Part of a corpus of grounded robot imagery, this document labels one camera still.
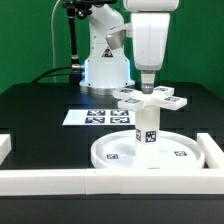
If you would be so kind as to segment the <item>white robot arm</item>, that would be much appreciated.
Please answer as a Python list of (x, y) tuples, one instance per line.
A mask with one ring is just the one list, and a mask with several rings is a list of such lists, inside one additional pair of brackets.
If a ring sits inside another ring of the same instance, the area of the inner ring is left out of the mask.
[(131, 13), (126, 23), (106, 0), (92, 5), (89, 16), (90, 55), (81, 89), (100, 95), (132, 86), (130, 66), (141, 72), (141, 90), (153, 92), (155, 72), (163, 64), (170, 13), (179, 0), (123, 0)]

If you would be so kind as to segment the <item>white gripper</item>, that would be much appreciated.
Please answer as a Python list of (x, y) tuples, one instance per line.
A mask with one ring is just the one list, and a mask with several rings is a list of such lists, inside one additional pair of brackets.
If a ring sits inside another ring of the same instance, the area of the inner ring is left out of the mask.
[(170, 22), (169, 13), (133, 13), (132, 43), (135, 67), (141, 72), (141, 90), (151, 94), (155, 73), (163, 64)]

